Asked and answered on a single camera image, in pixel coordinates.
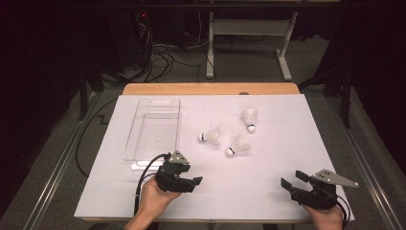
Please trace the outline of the black computer tower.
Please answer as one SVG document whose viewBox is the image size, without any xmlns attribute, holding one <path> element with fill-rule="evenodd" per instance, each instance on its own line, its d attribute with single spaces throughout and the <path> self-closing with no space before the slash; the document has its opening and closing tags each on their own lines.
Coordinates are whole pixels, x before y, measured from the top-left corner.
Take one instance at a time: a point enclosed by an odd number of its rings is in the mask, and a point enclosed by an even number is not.
<svg viewBox="0 0 406 230">
<path fill-rule="evenodd" d="M 130 11 L 112 12 L 109 19 L 122 66 L 145 66 L 148 51 L 142 43 L 136 14 Z"/>
</svg>

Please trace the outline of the clear plastic tray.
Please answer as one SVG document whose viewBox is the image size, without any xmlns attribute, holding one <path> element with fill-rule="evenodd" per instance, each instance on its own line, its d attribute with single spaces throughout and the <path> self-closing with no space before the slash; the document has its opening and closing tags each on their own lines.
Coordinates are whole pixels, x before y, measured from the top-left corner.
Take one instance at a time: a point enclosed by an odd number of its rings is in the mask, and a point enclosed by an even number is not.
<svg viewBox="0 0 406 230">
<path fill-rule="evenodd" d="M 180 103 L 178 99 L 138 102 L 124 149 L 124 161 L 130 163 L 131 170 L 144 170 L 155 156 L 175 151 Z"/>
</svg>

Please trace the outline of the person's left hand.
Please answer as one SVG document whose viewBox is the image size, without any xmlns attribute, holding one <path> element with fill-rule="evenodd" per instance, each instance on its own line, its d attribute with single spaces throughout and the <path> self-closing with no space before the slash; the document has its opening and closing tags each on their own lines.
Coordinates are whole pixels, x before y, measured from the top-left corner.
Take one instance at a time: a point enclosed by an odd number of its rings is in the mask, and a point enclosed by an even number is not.
<svg viewBox="0 0 406 230">
<path fill-rule="evenodd" d="M 152 177 L 142 187 L 138 213 L 155 220 L 160 217 L 169 205 L 180 195 L 180 193 L 176 192 L 162 191 L 155 178 Z"/>
</svg>

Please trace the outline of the person's right hand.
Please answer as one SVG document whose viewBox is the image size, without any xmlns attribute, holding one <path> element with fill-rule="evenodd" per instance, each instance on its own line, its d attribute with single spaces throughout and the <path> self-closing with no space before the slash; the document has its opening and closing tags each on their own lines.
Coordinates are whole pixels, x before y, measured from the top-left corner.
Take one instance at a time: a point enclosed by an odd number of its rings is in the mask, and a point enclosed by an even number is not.
<svg viewBox="0 0 406 230">
<path fill-rule="evenodd" d="M 343 229 L 343 213 L 339 207 L 334 206 L 329 210 L 316 210 L 304 205 L 304 209 L 310 214 L 317 230 Z"/>
</svg>

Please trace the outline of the black metal stand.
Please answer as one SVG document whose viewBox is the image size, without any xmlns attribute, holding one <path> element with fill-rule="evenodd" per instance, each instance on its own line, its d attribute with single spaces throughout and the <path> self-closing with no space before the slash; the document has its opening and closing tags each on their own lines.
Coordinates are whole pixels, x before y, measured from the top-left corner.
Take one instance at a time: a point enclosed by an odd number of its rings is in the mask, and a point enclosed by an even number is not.
<svg viewBox="0 0 406 230">
<path fill-rule="evenodd" d="M 303 90 L 310 85 L 323 85 L 323 94 L 327 97 L 341 95 L 340 115 L 344 125 L 350 128 L 350 89 L 351 70 L 346 65 L 334 66 L 326 71 L 317 73 L 309 80 L 298 84 L 298 88 Z"/>
<path fill-rule="evenodd" d="M 88 111 L 88 92 L 100 93 L 104 90 L 102 69 L 97 63 L 84 62 L 79 68 L 79 119 L 82 121 Z"/>
</svg>

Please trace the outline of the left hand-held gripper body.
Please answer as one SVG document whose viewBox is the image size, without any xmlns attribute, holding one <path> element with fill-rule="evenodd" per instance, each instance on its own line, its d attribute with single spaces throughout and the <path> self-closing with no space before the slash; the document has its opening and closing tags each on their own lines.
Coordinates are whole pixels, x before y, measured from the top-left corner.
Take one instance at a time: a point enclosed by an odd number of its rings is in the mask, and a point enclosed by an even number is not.
<svg viewBox="0 0 406 230">
<path fill-rule="evenodd" d="M 159 188 L 164 192 L 190 193 L 185 191 L 185 178 L 177 175 L 180 165 L 189 165 L 190 162 L 178 150 L 165 157 L 164 163 L 155 174 Z"/>
</svg>

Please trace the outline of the white metal desk frame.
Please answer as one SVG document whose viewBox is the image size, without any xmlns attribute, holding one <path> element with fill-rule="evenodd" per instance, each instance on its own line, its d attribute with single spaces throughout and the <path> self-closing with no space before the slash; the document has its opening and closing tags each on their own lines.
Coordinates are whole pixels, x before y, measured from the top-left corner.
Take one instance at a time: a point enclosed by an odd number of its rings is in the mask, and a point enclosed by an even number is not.
<svg viewBox="0 0 406 230">
<path fill-rule="evenodd" d="M 282 47 L 275 51 L 282 76 L 285 81 L 292 81 L 292 76 L 285 59 L 285 53 L 293 33 L 298 13 L 291 13 L 286 20 L 258 19 L 215 19 L 211 12 L 209 17 L 209 38 L 206 65 L 206 78 L 214 78 L 214 37 L 216 35 L 263 35 L 282 36 Z"/>
</svg>

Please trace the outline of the aluminium floor rail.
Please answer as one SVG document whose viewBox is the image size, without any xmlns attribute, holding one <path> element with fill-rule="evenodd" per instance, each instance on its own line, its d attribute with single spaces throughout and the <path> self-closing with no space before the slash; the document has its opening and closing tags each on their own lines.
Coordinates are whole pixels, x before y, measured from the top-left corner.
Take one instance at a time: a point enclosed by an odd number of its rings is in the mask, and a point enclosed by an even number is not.
<svg viewBox="0 0 406 230">
<path fill-rule="evenodd" d="M 68 112 L 52 129 L 50 138 L 35 160 L 26 180 L 28 188 L 25 192 L 37 193 L 37 197 L 25 220 L 23 230 L 37 230 L 75 155 L 79 137 L 84 132 L 84 126 L 89 121 L 90 113 L 94 110 L 100 96 L 100 93 L 92 92 L 84 97 L 87 108 L 83 114 L 75 112 L 81 101 L 79 95 L 75 96 Z"/>
<path fill-rule="evenodd" d="M 383 230 L 406 230 L 406 176 L 377 135 L 360 102 L 350 105 L 350 126 L 340 114 L 340 103 L 327 98 L 336 120 L 345 133 L 350 153 L 363 181 L 362 190 L 371 197 L 370 205 L 379 213 Z"/>
</svg>

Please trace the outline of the white plastic shuttlecock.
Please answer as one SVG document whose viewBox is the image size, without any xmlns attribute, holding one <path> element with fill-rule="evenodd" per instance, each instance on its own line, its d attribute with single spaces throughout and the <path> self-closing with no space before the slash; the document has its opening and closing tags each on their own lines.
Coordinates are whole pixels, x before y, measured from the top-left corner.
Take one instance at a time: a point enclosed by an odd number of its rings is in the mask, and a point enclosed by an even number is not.
<svg viewBox="0 0 406 230">
<path fill-rule="evenodd" d="M 254 132 L 256 130 L 257 115 L 258 111 L 255 108 L 247 108 L 241 112 L 241 118 L 249 132 Z"/>
<path fill-rule="evenodd" d="M 198 140 L 203 143 L 209 143 L 215 146 L 221 145 L 221 130 L 219 127 L 216 127 L 210 131 L 201 133 L 198 135 Z"/>
<path fill-rule="evenodd" d="M 227 148 L 226 154 L 233 156 L 236 153 L 244 152 L 251 149 L 250 141 L 243 135 L 239 134 L 230 147 Z"/>
</svg>

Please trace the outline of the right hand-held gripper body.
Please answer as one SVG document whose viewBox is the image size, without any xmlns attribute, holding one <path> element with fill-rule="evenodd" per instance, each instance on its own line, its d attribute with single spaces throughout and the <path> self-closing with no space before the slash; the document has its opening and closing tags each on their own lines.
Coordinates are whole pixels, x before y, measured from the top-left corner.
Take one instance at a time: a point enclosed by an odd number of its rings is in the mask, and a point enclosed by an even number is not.
<svg viewBox="0 0 406 230">
<path fill-rule="evenodd" d="M 309 181 L 306 183 L 311 185 L 312 190 L 306 191 L 293 187 L 290 195 L 292 200 L 316 210 L 329 210 L 337 205 L 337 185 L 352 188 L 359 187 L 358 182 L 349 180 L 330 170 L 321 170 L 308 176 Z"/>
</svg>

